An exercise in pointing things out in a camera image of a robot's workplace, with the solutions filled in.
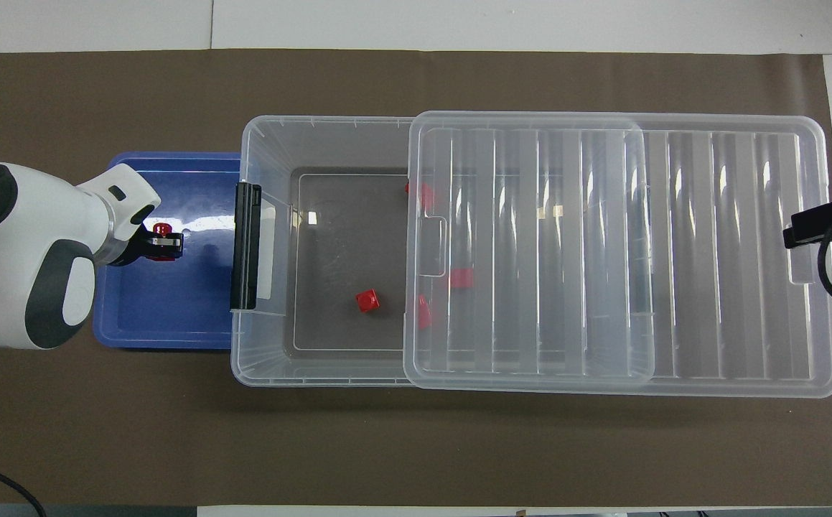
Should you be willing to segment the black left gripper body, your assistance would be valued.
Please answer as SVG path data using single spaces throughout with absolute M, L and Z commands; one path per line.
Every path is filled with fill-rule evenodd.
M 154 232 L 144 226 L 144 219 L 150 215 L 154 210 L 154 206 L 143 206 L 142 209 L 137 210 L 129 219 L 131 225 L 136 229 L 131 234 L 131 237 L 126 242 L 126 247 L 114 261 L 108 263 L 111 267 L 123 267 L 136 261 L 146 253 L 149 248 L 151 239 L 154 238 Z

